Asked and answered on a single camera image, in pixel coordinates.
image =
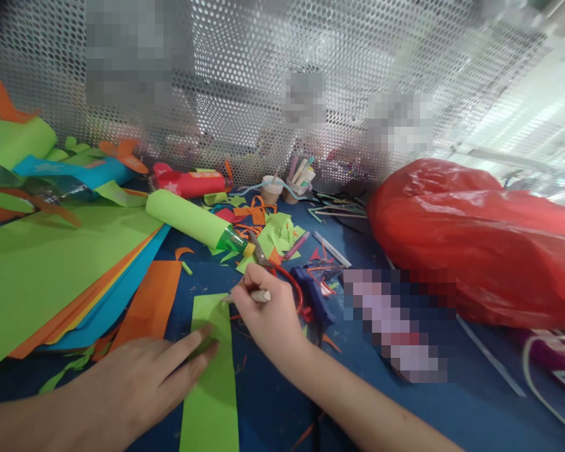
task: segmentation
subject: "perforated metal sheet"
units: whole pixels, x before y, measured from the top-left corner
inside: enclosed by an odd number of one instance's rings
[[[423,155],[377,148],[369,96],[431,97],[434,155],[476,131],[548,53],[543,33],[482,19],[479,0],[192,0],[166,3],[175,24],[165,107],[88,106],[83,0],[0,4],[0,77],[14,103],[42,108],[60,143],[141,139],[148,165],[223,169],[259,182],[294,154],[313,156],[315,188],[372,189]],[[281,122],[285,73],[326,78],[324,128]]]

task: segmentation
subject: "orange paper fin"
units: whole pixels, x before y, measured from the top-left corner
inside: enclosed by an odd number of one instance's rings
[[[163,339],[176,298],[180,265],[175,261],[153,261],[121,323],[109,353],[141,337]]]

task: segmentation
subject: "red plastic bag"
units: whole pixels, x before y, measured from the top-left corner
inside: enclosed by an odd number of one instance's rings
[[[505,191],[490,174],[420,159],[367,207],[379,245],[404,269],[447,269],[467,320],[565,327],[565,208]]]

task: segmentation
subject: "green paper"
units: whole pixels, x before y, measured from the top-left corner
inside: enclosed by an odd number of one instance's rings
[[[23,213],[31,213],[35,210],[34,206],[26,200],[6,193],[0,193],[0,207],[6,210]]]
[[[26,124],[0,121],[0,166],[12,171],[28,155],[43,159],[57,143],[57,135],[39,117]]]
[[[61,372],[59,372],[54,377],[52,377],[50,380],[48,380],[46,383],[44,383],[44,386],[42,386],[40,388],[40,391],[38,392],[38,394],[44,394],[45,392],[50,392],[50,391],[54,390],[57,387],[57,384],[59,383],[59,381],[61,381],[63,379],[63,377],[65,376],[67,370],[73,369],[76,372],[79,372],[80,370],[82,370],[83,367],[86,364],[88,364],[88,361],[90,361],[90,358],[92,357],[93,354],[94,354],[94,346],[92,345],[91,347],[86,349],[86,351],[83,353],[81,358],[79,358],[75,361],[71,361],[69,364],[67,364],[65,366],[65,368],[63,370],[61,370]]]
[[[211,247],[207,247],[207,248],[209,249],[209,252],[212,254],[212,256],[215,256],[216,254],[219,254],[219,253],[223,253],[225,251],[225,250],[214,249],[214,248],[211,248]]]
[[[237,256],[239,253],[237,253],[236,251],[230,251],[226,256],[224,256],[221,260],[220,263],[222,263],[223,261],[227,261],[232,257]]]
[[[46,156],[46,160],[50,161],[63,161],[67,158],[69,158],[69,154],[67,154],[65,151],[62,151],[61,149],[56,148],[52,149],[52,151],[50,151]]]
[[[221,193],[210,193],[209,195],[205,195],[203,197],[203,200],[207,205],[214,205],[217,204],[218,202],[224,201],[227,198],[228,195],[224,192],[221,192]]]
[[[146,203],[146,211],[149,215],[213,249],[218,246],[224,230],[230,226],[228,221],[216,217],[168,190],[157,190],[152,193]]]
[[[81,228],[44,212],[0,226],[0,360],[161,225],[103,200],[70,210]]]
[[[196,296],[194,300],[191,330],[209,321],[213,325],[212,338],[220,341],[220,350],[184,400],[181,452],[239,450],[230,311],[228,304],[220,302],[226,295]]]
[[[239,208],[240,205],[245,202],[245,198],[243,198],[242,196],[231,196],[226,202],[228,204],[232,204],[236,208]]]
[[[146,196],[135,196],[126,193],[117,182],[110,181],[94,189],[100,196],[113,201],[122,207],[140,207],[146,204]]]
[[[281,237],[281,234],[285,234],[285,232],[283,231],[283,225],[286,224],[287,219],[289,218],[291,218],[290,215],[282,212],[279,212],[275,215],[271,215],[270,221],[266,226],[264,226],[264,229],[262,230],[261,234],[259,234],[257,241],[264,250],[264,254],[266,255],[266,257],[270,257],[270,255],[272,254],[272,250],[276,246],[274,240],[278,242],[278,240]],[[237,271],[241,272],[242,274],[245,274],[245,268],[247,267],[247,264],[250,262],[257,263],[257,259],[255,255],[252,254],[249,257],[244,257],[237,266]]]

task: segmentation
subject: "orange paper strip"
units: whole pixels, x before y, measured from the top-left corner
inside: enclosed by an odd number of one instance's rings
[[[86,306],[93,300],[94,296],[100,292],[105,284],[108,284],[111,279],[132,259],[146,244],[157,234],[153,232],[146,240],[140,243],[136,248],[130,251],[121,261],[117,263],[111,270],[106,272],[103,276],[98,278],[93,285],[88,287],[71,303],[64,307],[61,312],[50,319],[38,331],[33,333],[25,342],[15,348],[10,355],[11,358],[23,359],[29,355],[36,347],[49,340],[51,337],[57,337],[58,334],[66,328]]]
[[[163,339],[179,279],[180,264],[177,261],[153,261],[134,295],[109,353],[133,339]]]

